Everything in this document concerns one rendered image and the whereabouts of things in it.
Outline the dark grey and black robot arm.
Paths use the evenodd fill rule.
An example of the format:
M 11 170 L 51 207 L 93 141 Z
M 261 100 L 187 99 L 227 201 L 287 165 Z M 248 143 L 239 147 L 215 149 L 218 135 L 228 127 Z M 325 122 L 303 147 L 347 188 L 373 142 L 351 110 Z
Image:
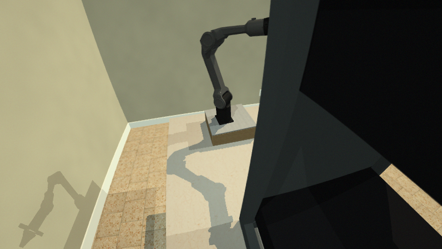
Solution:
M 230 35 L 246 33 L 249 37 L 267 36 L 268 23 L 269 17 L 263 19 L 252 18 L 252 20 L 249 20 L 245 25 L 220 27 L 211 30 L 211 32 L 205 32 L 200 39 L 202 45 L 202 57 L 214 87 L 213 98 L 214 105 L 216 106 L 216 113 L 218 109 L 218 114 L 215 115 L 215 117 L 219 125 L 234 122 L 231 118 L 230 105 L 233 96 L 229 91 L 229 88 L 224 84 L 215 57 L 215 52 Z

